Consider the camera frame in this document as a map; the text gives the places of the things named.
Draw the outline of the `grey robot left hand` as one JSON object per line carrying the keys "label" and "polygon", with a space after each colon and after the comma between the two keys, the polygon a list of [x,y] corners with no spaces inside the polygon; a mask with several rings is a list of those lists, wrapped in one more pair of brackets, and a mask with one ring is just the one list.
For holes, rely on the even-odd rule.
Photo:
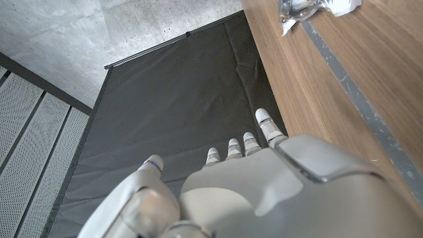
{"label": "grey robot left hand", "polygon": [[262,108],[227,157],[208,151],[175,196],[150,156],[97,207],[80,237],[421,237],[422,212],[375,166],[315,136],[285,136]]}

